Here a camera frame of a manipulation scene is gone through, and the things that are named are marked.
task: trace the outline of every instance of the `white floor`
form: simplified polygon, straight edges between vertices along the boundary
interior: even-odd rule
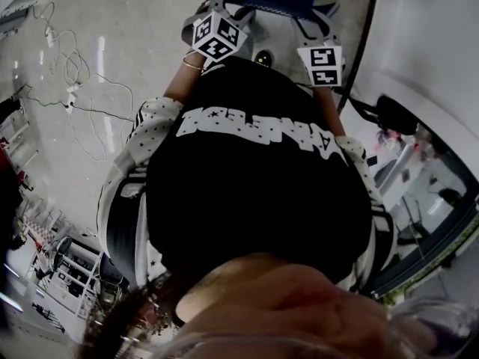
[[[57,34],[65,30],[75,32],[77,46],[91,70],[89,79],[85,68],[80,73],[85,86],[76,105],[87,108],[90,97],[94,108],[128,116],[129,92],[102,81],[95,72],[103,72],[110,81],[132,90],[132,117],[146,99],[162,95],[189,48],[180,39],[183,21],[202,1],[55,0],[52,27]],[[351,63],[369,0],[340,1],[342,6],[335,22]],[[305,81],[289,20],[259,13],[257,21],[263,27],[263,35],[256,50],[271,49],[278,70],[296,81]],[[0,41],[0,99],[10,96],[14,86],[28,83],[33,86],[29,96],[43,103],[67,100],[67,83],[62,76],[64,58],[60,58],[52,74],[50,62],[56,58],[58,48],[55,45],[49,49],[44,30],[45,22],[34,19],[30,13],[17,35]],[[73,49],[73,36],[64,34],[60,44],[61,51],[68,54]],[[27,171],[34,192],[60,209],[79,230],[96,230],[97,201],[111,162],[121,149],[118,133],[123,121],[92,114],[97,134],[106,146],[106,161],[95,162],[75,142],[62,105],[44,108],[26,99],[25,106],[31,124],[25,136],[40,151]],[[75,109],[71,118],[81,145],[95,159],[102,159],[103,147],[95,137],[88,113]],[[122,133],[124,140],[130,129],[131,124],[127,123]]]

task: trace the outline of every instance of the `floor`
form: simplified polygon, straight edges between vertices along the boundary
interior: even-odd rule
[[[95,76],[95,72],[131,89],[132,117],[145,100],[160,96],[189,48],[180,40],[183,20],[202,1],[55,0],[53,29],[57,34],[65,30],[75,33],[79,51],[91,70],[90,78],[85,68],[80,72],[80,81],[85,85],[76,105],[87,108],[91,98],[95,109],[121,117],[129,115],[129,91],[109,84]],[[341,8],[334,21],[350,65],[369,0],[338,1]],[[257,23],[261,34],[255,51],[271,49],[276,69],[295,81],[306,82],[289,19],[259,13]],[[59,59],[56,68],[51,65],[58,49],[56,44],[51,49],[48,47],[44,31],[45,22],[34,19],[30,13],[17,35],[0,41],[0,99],[25,83],[33,87],[28,96],[42,103],[67,99],[67,84],[62,76],[64,58]],[[62,35],[59,43],[61,51],[68,54],[74,48],[73,35]],[[25,99],[25,108],[31,124],[25,137],[40,152],[27,170],[34,192],[50,207],[61,210],[77,229],[96,230],[97,201],[111,162],[121,150],[119,131],[123,121],[104,114],[91,115],[106,155],[105,162],[95,162],[93,159],[103,159],[103,146],[86,111],[75,109],[71,120],[75,136],[93,159],[76,143],[69,115],[62,105],[42,107]],[[123,140],[130,129],[131,124],[127,123],[122,131]]]

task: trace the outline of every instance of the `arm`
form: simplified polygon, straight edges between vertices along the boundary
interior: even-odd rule
[[[195,67],[203,68],[206,58],[200,53],[195,52],[186,57],[185,61]],[[182,63],[163,96],[175,99],[185,105],[188,101],[189,95],[196,85],[196,82],[201,76],[201,72],[201,70],[197,70]]]
[[[332,99],[331,89],[313,88],[313,98],[320,104],[323,118],[329,125],[332,134],[335,135],[335,137],[346,135],[343,124],[339,119],[335,101]]]

